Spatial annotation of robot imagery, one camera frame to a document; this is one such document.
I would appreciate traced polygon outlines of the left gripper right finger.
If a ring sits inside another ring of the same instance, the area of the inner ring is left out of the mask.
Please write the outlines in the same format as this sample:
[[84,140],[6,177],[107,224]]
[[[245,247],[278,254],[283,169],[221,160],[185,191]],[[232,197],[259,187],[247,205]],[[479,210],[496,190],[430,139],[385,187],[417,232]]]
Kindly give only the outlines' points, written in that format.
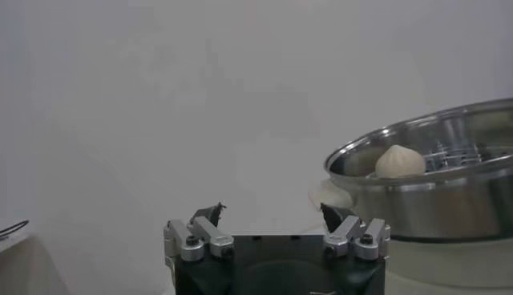
[[327,233],[323,237],[327,259],[346,257],[352,253],[363,261],[389,257],[391,227],[382,219],[365,222],[346,208],[321,203]]

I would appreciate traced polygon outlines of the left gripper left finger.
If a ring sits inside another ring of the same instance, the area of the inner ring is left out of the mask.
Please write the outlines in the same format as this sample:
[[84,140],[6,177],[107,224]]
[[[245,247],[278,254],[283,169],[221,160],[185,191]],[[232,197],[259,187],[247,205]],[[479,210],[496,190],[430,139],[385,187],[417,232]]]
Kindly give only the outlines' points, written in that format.
[[233,236],[221,232],[220,214],[225,209],[222,203],[197,210],[191,219],[169,220],[164,225],[164,259],[173,263],[176,258],[185,262],[197,262],[207,253],[220,260],[231,260],[235,252]]

